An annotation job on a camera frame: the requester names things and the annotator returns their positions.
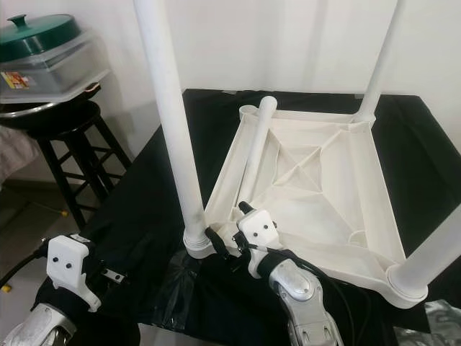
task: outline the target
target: label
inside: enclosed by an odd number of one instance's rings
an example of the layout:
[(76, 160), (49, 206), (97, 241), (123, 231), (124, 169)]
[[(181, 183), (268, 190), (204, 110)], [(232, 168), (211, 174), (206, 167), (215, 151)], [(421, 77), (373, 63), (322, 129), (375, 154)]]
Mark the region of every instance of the label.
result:
[(1, 76), (11, 89), (29, 89), (29, 78), (19, 72), (1, 72)]

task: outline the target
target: black table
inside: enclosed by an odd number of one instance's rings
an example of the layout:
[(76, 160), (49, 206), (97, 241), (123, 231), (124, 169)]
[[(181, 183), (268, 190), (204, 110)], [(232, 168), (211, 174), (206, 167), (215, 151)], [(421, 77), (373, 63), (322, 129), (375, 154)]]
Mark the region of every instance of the black table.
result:
[[(353, 113), (360, 104), (350, 94), (187, 90), (184, 102), (204, 205), (238, 127), (238, 108), (257, 106), (268, 94), (277, 98), (282, 110)], [(418, 97), (383, 96), (376, 116), (372, 132), (408, 255), (460, 203), (461, 157)], [(98, 255), (130, 279), (129, 285), (108, 293), (99, 311), (102, 320), (110, 316), (111, 323), (155, 323), (224, 345), (289, 344), (285, 314), (266, 283), (251, 278), (245, 266), (232, 272), (217, 255), (203, 261), (185, 255), (184, 224), (161, 128), (82, 235), (91, 238), (101, 227), (108, 231), (99, 242)], [(460, 269), (458, 259), (430, 285), (428, 300), (444, 298), (461, 306)], [(328, 284), (324, 289), (326, 308), (349, 345), (344, 307)], [(361, 345), (396, 345), (393, 325), (429, 330), (422, 303), (400, 310), (377, 293), (342, 289), (352, 307), (356, 336), (370, 299)], [(47, 301), (52, 292), (47, 281), (37, 299)]]

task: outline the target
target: stool rung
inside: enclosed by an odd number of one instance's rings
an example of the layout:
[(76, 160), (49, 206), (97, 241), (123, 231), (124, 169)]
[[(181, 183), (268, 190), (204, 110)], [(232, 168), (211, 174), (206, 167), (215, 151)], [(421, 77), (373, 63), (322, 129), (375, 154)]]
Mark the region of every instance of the stool rung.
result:
[(115, 179), (122, 179), (123, 176), (121, 175), (118, 175), (118, 174), (113, 174), (113, 173), (107, 173), (107, 175), (111, 178), (115, 178)]
[(75, 197), (77, 197), (77, 195), (79, 195), (79, 193), (82, 192), (83, 189), (84, 189), (85, 187), (87, 187), (87, 186), (88, 186), (88, 182), (85, 181), (82, 185), (80, 185), (80, 186), (73, 192), (73, 195), (74, 195)]
[(95, 151), (102, 151), (103, 153), (107, 153), (108, 151), (112, 151), (112, 149), (109, 148), (102, 148), (100, 146), (91, 146), (93, 150)]
[(77, 204), (77, 207), (83, 210), (89, 210), (89, 211), (97, 211), (98, 208), (95, 207), (90, 207), (89, 205), (83, 205), (83, 204)]
[(113, 150), (109, 150), (107, 153), (105, 153), (101, 158), (99, 159), (96, 167), (101, 166), (112, 154), (114, 153)]
[(65, 153), (64, 155), (62, 155), (62, 157), (58, 160), (59, 161), (59, 164), (63, 164), (69, 157), (71, 157), (72, 154), (70, 151), (68, 151), (67, 153)]
[(67, 178), (74, 178), (74, 179), (85, 180), (85, 181), (86, 181), (86, 178), (85, 178), (84, 175), (75, 174), (75, 173), (70, 173), (70, 172), (63, 172), (63, 173), (64, 173), (64, 177), (67, 177)]

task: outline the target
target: white pipe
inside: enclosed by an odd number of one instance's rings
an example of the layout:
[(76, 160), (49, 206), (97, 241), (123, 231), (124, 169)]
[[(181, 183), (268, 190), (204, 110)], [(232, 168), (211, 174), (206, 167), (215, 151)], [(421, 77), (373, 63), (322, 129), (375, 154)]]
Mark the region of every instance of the white pipe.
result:
[(259, 104), (258, 124), (251, 143), (248, 159), (246, 160), (245, 172), (243, 173), (240, 192), (238, 193), (237, 203), (244, 200), (250, 202), (254, 189), (256, 176), (258, 175), (259, 162), (261, 161), (262, 151), (266, 143), (267, 131), (271, 123), (271, 118), (277, 109), (277, 100), (272, 96), (263, 97)]
[(212, 247), (205, 236), (205, 213), (165, 3), (135, 0), (134, 5), (184, 218), (184, 243), (191, 256), (203, 258), (212, 252)]
[(380, 100), (382, 83), (384, 82), (386, 73), (388, 72), (390, 49), (392, 48), (395, 37), (402, 23), (404, 3), (405, 0), (397, 0), (388, 31), (386, 32), (384, 42), (382, 43), (380, 54), (377, 57), (375, 69), (373, 70), (372, 77), (368, 83), (367, 91), (365, 92), (360, 108), (354, 116), (354, 122), (373, 121), (375, 119), (375, 109), (378, 101)]
[(461, 255), (461, 205), (402, 264), (390, 268), (391, 285), (417, 298), (427, 285)]

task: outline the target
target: black wooden stool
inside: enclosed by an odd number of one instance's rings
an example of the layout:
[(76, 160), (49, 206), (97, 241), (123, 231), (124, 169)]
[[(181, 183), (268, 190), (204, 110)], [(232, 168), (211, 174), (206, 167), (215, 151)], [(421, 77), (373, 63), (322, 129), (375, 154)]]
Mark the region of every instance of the black wooden stool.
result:
[[(37, 140), (77, 225), (82, 229), (86, 224), (82, 211), (95, 211), (96, 208), (79, 204), (76, 199), (77, 196), (89, 185), (98, 201), (102, 203), (114, 188), (111, 178), (120, 179), (122, 177), (106, 172), (102, 164), (113, 154), (125, 169), (128, 169), (131, 161), (101, 118), (101, 110), (96, 103), (86, 100), (74, 104), (74, 106), (66, 109), (67, 114), (62, 114), (65, 121), (57, 121), (52, 126), (39, 130), (29, 130), (27, 133)], [(85, 131), (93, 125), (102, 135), (109, 148), (96, 147), (90, 144)], [(68, 152), (58, 158), (51, 141), (64, 142)], [(103, 153), (101, 158), (98, 158), (96, 152)], [(63, 171), (61, 165), (71, 157), (78, 164), (82, 174)], [(83, 180), (84, 183), (78, 189), (72, 191), (67, 178)]]

